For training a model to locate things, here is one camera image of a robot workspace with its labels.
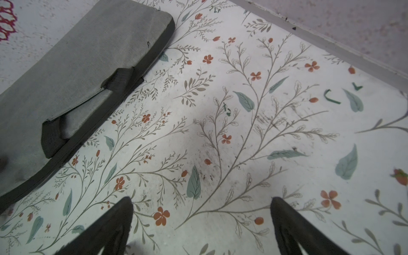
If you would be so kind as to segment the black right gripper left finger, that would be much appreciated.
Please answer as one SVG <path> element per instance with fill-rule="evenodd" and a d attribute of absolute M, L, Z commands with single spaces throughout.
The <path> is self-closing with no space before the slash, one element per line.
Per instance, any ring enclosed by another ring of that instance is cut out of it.
<path fill-rule="evenodd" d="M 76 239 L 60 249 L 58 255 L 123 255 L 133 216 L 130 197 L 122 198 Z"/>

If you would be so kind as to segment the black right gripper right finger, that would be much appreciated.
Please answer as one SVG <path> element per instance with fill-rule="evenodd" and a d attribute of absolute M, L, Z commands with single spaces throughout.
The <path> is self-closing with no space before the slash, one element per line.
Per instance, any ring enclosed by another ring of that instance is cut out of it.
<path fill-rule="evenodd" d="M 271 217 L 280 254 L 346 255 L 340 246 L 315 228 L 300 213 L 280 197 L 273 197 Z"/>

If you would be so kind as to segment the grey laptop bag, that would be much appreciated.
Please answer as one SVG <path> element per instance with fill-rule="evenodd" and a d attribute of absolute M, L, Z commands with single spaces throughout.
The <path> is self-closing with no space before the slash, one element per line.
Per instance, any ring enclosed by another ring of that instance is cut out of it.
<path fill-rule="evenodd" d="M 58 171 L 143 81 L 175 30 L 135 1 L 99 1 L 1 94 L 1 210 Z"/>

